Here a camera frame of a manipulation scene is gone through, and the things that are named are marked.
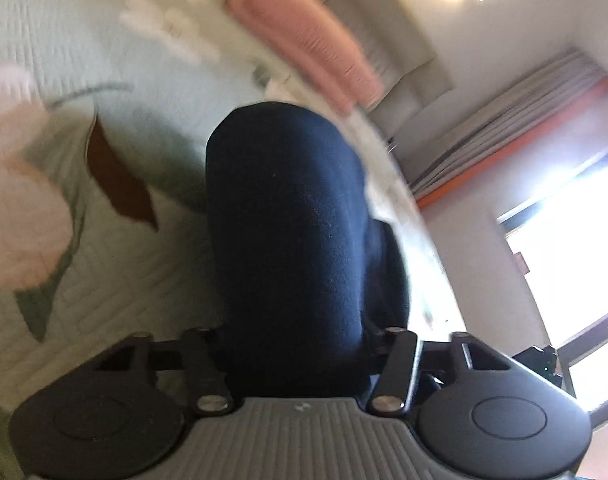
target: brown leaf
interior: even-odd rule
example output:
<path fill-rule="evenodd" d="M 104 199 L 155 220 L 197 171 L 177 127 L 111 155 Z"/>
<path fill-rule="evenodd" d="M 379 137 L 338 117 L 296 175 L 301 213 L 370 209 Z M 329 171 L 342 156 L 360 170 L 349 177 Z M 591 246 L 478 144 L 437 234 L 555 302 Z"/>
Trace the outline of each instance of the brown leaf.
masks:
<path fill-rule="evenodd" d="M 146 184 L 133 176 L 115 155 L 104 135 L 99 121 L 88 141 L 86 163 L 97 184 L 110 200 L 113 208 L 122 216 L 146 222 L 159 231 L 157 216 Z"/>

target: orange curtain trim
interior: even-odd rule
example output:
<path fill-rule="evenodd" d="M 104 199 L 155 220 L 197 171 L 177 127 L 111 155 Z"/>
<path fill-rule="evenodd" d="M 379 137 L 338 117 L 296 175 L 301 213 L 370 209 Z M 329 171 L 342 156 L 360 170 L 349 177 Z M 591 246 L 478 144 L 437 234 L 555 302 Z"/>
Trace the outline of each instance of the orange curtain trim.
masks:
<path fill-rule="evenodd" d="M 513 153 L 518 152 L 523 147 L 539 139 L 540 137 L 548 134 L 554 129 L 558 128 L 565 122 L 571 120 L 573 117 L 586 111 L 593 105 L 599 98 L 603 97 L 608 93 L 608 76 L 603 78 L 601 81 L 592 86 L 586 91 L 581 97 L 575 102 L 571 103 L 562 110 L 550 116 L 545 121 L 539 123 L 532 130 L 526 132 L 522 136 L 506 144 L 503 148 L 500 148 L 496 152 L 479 161 L 474 166 L 471 166 L 467 170 L 453 177 L 451 180 L 442 184 L 437 189 L 431 191 L 426 196 L 420 198 L 417 201 L 419 209 L 424 209 L 436 200 L 439 200 L 453 189 L 460 187 L 463 183 L 468 182 L 473 177 L 486 171 L 493 165 L 505 160 Z"/>

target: pink towel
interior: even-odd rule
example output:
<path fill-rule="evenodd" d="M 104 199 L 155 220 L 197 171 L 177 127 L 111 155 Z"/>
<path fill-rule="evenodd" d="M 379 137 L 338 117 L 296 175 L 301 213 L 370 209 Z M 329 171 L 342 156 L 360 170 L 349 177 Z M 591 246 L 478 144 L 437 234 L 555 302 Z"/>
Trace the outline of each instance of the pink towel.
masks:
<path fill-rule="evenodd" d="M 342 114 L 349 114 L 353 111 L 355 107 L 354 98 L 343 91 L 335 78 L 293 41 L 268 27 L 248 12 L 245 0 L 228 0 L 226 5 L 242 25 L 298 67 L 310 79 L 311 83 L 317 86 L 317 89 L 335 110 Z"/>
<path fill-rule="evenodd" d="M 368 107 L 382 97 L 383 85 L 359 44 L 318 0 L 239 0 L 229 8 L 236 16 L 243 9 L 255 25 L 262 22 L 275 37 L 287 38 L 292 47 L 305 52 L 361 105 Z"/>

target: gray curtain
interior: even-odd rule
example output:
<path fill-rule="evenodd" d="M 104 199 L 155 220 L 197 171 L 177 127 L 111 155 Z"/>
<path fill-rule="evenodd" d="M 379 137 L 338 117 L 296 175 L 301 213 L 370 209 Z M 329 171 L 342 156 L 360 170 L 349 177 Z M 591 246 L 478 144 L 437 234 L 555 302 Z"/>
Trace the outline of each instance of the gray curtain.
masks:
<path fill-rule="evenodd" d="M 577 50 L 555 59 L 404 160 L 415 198 L 426 196 L 522 136 L 607 76 Z"/>

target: bed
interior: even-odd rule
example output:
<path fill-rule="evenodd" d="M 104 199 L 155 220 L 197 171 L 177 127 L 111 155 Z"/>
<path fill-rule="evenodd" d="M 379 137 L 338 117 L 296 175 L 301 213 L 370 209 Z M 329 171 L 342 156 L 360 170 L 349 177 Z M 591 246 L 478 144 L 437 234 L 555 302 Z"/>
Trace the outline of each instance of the bed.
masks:
<path fill-rule="evenodd" d="M 463 330 L 378 131 L 361 112 L 337 117 L 224 1 L 0 0 L 0 479 L 22 478 L 6 424 L 26 397 L 130 333 L 225 319 L 204 155 L 241 105 L 294 102 L 337 124 L 401 242 L 411 328 Z"/>

